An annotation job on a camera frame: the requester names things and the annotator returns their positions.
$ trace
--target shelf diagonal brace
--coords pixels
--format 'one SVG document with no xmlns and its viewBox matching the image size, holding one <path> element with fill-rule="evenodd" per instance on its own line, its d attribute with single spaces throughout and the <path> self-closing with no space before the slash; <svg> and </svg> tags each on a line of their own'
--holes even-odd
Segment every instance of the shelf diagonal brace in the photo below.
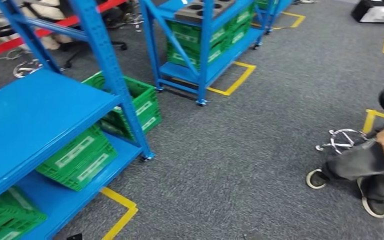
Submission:
<svg viewBox="0 0 384 240">
<path fill-rule="evenodd" d="M 171 42 L 171 44 L 173 44 L 174 48 L 177 50 L 177 52 L 183 58 L 183 60 L 186 63 L 187 67 L 192 71 L 192 74 L 196 78 L 198 78 L 200 76 L 200 74 L 198 73 L 198 71 L 194 67 L 194 65 L 192 64 L 192 62 L 189 59 L 188 55 L 186 54 L 185 50 L 183 50 L 183 48 L 180 45 L 179 41 L 175 38 L 173 32 L 171 31 L 171 29 L 167 25 L 166 21 L 164 21 L 164 19 L 158 14 L 158 9 L 157 9 L 157 7 L 155 7 L 154 3 L 152 3 L 150 0 L 140 0 L 140 4 L 145 4 L 145 7 L 148 8 L 149 13 L 151 15 L 153 15 L 155 20 L 159 23 L 159 25 L 161 26 L 164 34 L 167 36 L 167 39 Z"/>
<path fill-rule="evenodd" d="M 60 74 L 61 70 L 57 63 L 45 49 L 39 38 L 35 35 L 33 29 L 27 25 L 25 16 L 21 13 L 20 8 L 11 0 L 0 0 L 0 10 L 8 19 L 8 22 L 23 39 L 28 48 L 35 53 L 36 58 L 44 68 Z"/>
</svg>

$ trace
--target gray carpet floor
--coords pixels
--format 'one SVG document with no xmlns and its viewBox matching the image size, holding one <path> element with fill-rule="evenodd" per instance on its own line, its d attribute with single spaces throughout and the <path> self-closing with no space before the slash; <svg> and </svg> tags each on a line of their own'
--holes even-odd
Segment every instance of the gray carpet floor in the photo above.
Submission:
<svg viewBox="0 0 384 240">
<path fill-rule="evenodd" d="M 261 240 L 384 240 L 384 219 L 363 210 L 355 183 L 313 190 L 304 181 L 325 160 L 314 145 L 329 129 L 360 129 L 365 109 L 380 110 L 384 24 L 356 23 L 350 2 L 291 6 L 307 18 L 240 57 L 257 68 L 231 96 L 209 92 L 209 105 L 199 107 L 158 94 L 163 122 L 147 135 L 155 161 L 135 161 L 109 184 L 139 209 L 116 239 L 235 240 L 255 230 Z M 124 73 L 151 83 L 143 34 L 111 35 L 129 44 L 117 52 Z M 163 58 L 165 40 L 157 36 Z M 60 63 L 67 56 L 52 54 Z M 85 53 L 66 74 L 82 80 L 98 70 L 93 62 Z M 0 62 L 0 87 L 16 63 Z M 217 86 L 241 71 L 229 69 Z M 100 239 L 125 211 L 99 195 L 56 239 Z"/>
</svg>

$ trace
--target white label on crate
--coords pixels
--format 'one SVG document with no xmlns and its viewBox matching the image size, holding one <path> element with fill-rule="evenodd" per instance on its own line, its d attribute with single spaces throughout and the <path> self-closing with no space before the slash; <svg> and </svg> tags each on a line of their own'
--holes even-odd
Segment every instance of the white label on crate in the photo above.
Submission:
<svg viewBox="0 0 384 240">
<path fill-rule="evenodd" d="M 85 180 L 90 174 L 92 174 L 95 169 L 97 169 L 107 158 L 109 157 L 108 154 L 103 153 L 94 163 L 92 163 L 86 170 L 84 170 L 79 176 L 77 176 L 77 179 L 82 182 Z"/>
<path fill-rule="evenodd" d="M 218 38 L 220 38 L 220 36 L 222 36 L 223 34 L 225 34 L 225 29 L 222 28 L 220 29 L 219 31 L 215 32 L 212 37 L 211 37 L 211 40 L 209 41 L 210 43 Z"/>
<path fill-rule="evenodd" d="M 142 126 L 142 131 L 145 131 L 145 129 L 149 128 L 151 126 L 151 124 L 153 122 L 155 122 L 157 120 L 156 117 L 152 117 L 151 119 L 149 119 L 143 126 Z"/>
<path fill-rule="evenodd" d="M 182 55 L 180 55 L 180 54 L 178 54 L 178 53 L 174 53 L 174 54 L 173 54 L 173 58 L 184 61 Z M 193 65 L 196 65 L 196 64 L 197 64 L 197 61 L 195 61 L 195 59 L 193 59 L 193 58 L 189 58 L 189 60 L 190 60 L 190 62 L 191 62 Z"/>
<path fill-rule="evenodd" d="M 245 33 L 241 31 L 238 35 L 234 36 L 232 43 L 235 44 L 237 41 L 239 41 L 241 38 L 243 38 Z"/>
<path fill-rule="evenodd" d="M 33 206 L 13 187 L 8 188 L 8 192 L 17 200 L 23 209 L 33 210 Z"/>
<path fill-rule="evenodd" d="M 189 36 L 189 35 L 186 35 L 186 34 L 177 32 L 177 31 L 174 31 L 173 34 L 174 34 L 174 36 L 175 36 L 177 39 L 183 39 L 183 40 L 185 40 L 185 41 L 192 42 L 192 43 L 194 43 L 194 44 L 197 44 L 197 43 L 198 43 L 198 38 L 197 38 L 197 37 Z"/>
<path fill-rule="evenodd" d="M 67 152 L 66 155 L 61 157 L 58 161 L 55 162 L 59 168 L 64 167 L 69 164 L 75 157 L 77 157 L 85 148 L 95 141 L 95 138 L 87 136 L 81 141 L 77 146 L 75 146 L 71 151 Z"/>
<path fill-rule="evenodd" d="M 152 102 L 151 101 L 147 101 L 138 110 L 136 110 L 136 115 L 137 116 L 141 115 L 141 113 L 145 112 L 145 110 L 149 109 L 151 106 L 152 106 Z"/>
<path fill-rule="evenodd" d="M 240 16 L 237 17 L 237 20 L 236 20 L 236 23 L 239 23 L 239 22 L 242 22 L 244 19 L 250 17 L 250 12 L 249 11 L 246 11 L 244 13 L 242 13 Z"/>
<path fill-rule="evenodd" d="M 13 240 L 13 239 L 15 239 L 20 234 L 21 234 L 20 231 L 12 231 L 12 232 L 8 233 L 7 235 L 5 235 L 0 240 Z"/>
<path fill-rule="evenodd" d="M 221 54 L 222 54 L 222 51 L 217 50 L 215 53 L 213 53 L 211 56 L 209 56 L 209 58 L 208 58 L 208 62 L 213 61 L 215 58 L 217 58 L 217 57 L 220 56 Z"/>
<path fill-rule="evenodd" d="M 361 23 L 384 23 L 384 6 L 370 8 L 361 18 Z"/>
</svg>

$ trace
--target chair caster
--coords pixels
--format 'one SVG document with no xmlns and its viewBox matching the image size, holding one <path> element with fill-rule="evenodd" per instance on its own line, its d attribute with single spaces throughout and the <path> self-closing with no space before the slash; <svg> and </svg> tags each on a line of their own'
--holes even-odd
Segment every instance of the chair caster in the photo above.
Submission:
<svg viewBox="0 0 384 240">
<path fill-rule="evenodd" d="M 128 48 L 127 48 L 127 44 L 126 43 L 123 43 L 120 45 L 120 50 L 121 51 L 126 51 Z"/>
<path fill-rule="evenodd" d="M 315 146 L 315 149 L 316 149 L 317 151 L 319 151 L 319 152 L 321 152 L 321 151 L 324 150 L 324 148 L 321 147 L 320 145 Z"/>
<path fill-rule="evenodd" d="M 64 68 L 65 69 L 70 69 L 70 68 L 72 68 L 72 63 L 71 62 L 69 62 L 69 61 L 67 61 L 65 64 L 64 64 Z"/>
</svg>

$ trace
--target foam insert hole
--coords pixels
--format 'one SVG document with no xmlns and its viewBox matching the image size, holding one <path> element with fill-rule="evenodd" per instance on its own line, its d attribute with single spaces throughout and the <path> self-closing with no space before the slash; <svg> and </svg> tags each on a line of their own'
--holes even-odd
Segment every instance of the foam insert hole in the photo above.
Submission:
<svg viewBox="0 0 384 240">
<path fill-rule="evenodd" d="M 190 8 L 192 10 L 200 10 L 200 9 L 203 9 L 203 6 L 201 6 L 201 5 L 190 5 L 190 6 L 188 6 L 188 8 Z"/>
</svg>

